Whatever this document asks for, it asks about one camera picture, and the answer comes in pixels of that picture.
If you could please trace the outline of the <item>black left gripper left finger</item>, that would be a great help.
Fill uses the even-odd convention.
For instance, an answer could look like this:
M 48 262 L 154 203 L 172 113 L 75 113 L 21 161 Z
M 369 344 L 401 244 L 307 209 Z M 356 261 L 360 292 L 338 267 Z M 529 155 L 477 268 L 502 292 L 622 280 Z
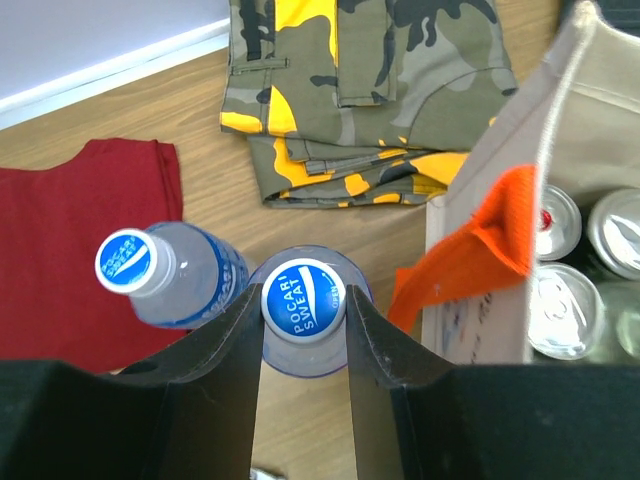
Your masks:
M 260 288 L 121 373 L 1 365 L 5 479 L 246 479 L 261 370 Z

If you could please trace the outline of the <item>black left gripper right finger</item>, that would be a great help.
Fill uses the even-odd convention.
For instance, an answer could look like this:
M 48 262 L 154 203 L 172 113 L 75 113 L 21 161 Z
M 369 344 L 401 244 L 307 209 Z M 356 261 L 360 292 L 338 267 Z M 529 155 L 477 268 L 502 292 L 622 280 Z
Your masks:
M 349 286 L 346 343 L 361 479 L 635 479 L 633 366 L 455 365 Z

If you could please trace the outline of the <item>Pocari Sweat bottle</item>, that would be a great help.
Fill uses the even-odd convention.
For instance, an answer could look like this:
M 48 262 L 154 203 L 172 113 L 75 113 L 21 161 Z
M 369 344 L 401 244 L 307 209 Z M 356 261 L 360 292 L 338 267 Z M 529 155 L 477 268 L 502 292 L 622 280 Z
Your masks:
M 360 268 L 338 251 L 302 245 L 264 261 L 249 282 L 259 284 L 263 360 L 293 377 L 318 378 L 347 365 L 346 287 L 372 299 Z
M 105 289 L 129 298 L 143 323 L 193 330 L 247 288 L 254 265 L 227 241 L 173 221 L 112 233 L 96 253 L 94 270 Z

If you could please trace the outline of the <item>beige canvas tote bag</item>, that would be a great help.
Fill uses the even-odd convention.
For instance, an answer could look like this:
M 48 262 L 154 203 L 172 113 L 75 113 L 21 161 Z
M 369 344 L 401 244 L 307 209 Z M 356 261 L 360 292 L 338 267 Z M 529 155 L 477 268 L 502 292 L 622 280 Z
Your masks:
M 459 363 L 529 362 L 542 192 L 576 201 L 639 183 L 639 5 L 578 1 L 448 192 L 427 251 L 397 274 L 390 321 Z

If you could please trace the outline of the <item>folded red shirt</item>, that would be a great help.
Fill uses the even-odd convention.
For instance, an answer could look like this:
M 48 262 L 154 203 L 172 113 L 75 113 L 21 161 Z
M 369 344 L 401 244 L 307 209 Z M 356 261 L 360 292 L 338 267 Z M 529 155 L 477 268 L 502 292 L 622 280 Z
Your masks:
M 178 154 L 157 140 L 91 140 L 47 170 L 1 171 L 1 357 L 102 373 L 185 336 L 142 323 L 94 271 L 121 228 L 183 217 Z

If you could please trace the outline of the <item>black soda can left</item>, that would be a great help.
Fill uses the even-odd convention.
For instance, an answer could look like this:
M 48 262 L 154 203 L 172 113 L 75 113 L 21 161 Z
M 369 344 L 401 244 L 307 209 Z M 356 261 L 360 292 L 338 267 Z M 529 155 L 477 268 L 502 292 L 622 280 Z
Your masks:
M 600 342 L 604 303 L 593 282 L 562 263 L 539 265 L 533 276 L 529 344 L 561 361 L 586 357 Z

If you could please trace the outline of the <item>green cap glass bottle back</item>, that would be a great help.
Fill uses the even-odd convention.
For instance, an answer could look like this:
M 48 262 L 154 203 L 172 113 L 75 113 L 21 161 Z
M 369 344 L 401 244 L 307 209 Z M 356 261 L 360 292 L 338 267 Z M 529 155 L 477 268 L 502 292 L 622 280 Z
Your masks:
M 602 359 L 611 364 L 639 364 L 639 290 L 628 283 L 598 285 L 605 312 Z

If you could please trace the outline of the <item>red tab can back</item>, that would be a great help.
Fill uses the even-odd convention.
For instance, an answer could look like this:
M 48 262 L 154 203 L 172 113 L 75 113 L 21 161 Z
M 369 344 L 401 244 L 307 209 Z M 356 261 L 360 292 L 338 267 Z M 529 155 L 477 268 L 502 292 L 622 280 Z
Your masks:
M 543 189 L 536 234 L 536 256 L 540 261 L 556 261 L 569 255 L 582 235 L 582 217 L 577 204 L 562 189 Z

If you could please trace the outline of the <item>camouflage yellow green shorts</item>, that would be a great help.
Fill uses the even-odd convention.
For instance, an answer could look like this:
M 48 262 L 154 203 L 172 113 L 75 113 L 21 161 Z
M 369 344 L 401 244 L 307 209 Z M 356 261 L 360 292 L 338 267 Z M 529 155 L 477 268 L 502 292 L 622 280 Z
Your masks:
M 219 119 L 268 206 L 419 205 L 516 88 L 491 1 L 233 1 Z

